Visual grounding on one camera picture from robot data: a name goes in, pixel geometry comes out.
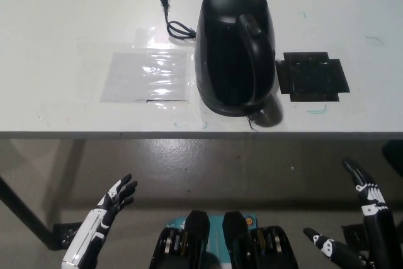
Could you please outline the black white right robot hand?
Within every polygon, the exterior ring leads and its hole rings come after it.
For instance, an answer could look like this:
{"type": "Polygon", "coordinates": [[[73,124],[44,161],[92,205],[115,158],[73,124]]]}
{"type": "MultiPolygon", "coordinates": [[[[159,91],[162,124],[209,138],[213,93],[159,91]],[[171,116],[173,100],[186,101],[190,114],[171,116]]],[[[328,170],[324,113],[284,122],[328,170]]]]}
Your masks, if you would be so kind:
{"type": "Polygon", "coordinates": [[[402,268],[402,250],[392,211],[374,179],[354,160],[343,159],[355,185],[369,244],[366,257],[339,241],[306,227],[303,233],[339,268],[402,268]]]}

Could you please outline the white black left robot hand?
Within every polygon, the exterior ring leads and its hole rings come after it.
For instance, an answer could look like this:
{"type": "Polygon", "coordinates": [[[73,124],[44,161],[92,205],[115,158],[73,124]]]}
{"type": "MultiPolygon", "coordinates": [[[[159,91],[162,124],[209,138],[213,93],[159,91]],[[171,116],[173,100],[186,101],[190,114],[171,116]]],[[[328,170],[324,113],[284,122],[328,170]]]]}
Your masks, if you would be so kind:
{"type": "Polygon", "coordinates": [[[62,259],[62,268],[96,268],[98,255],[117,214],[133,202],[138,182],[127,174],[89,211],[62,259]]]}

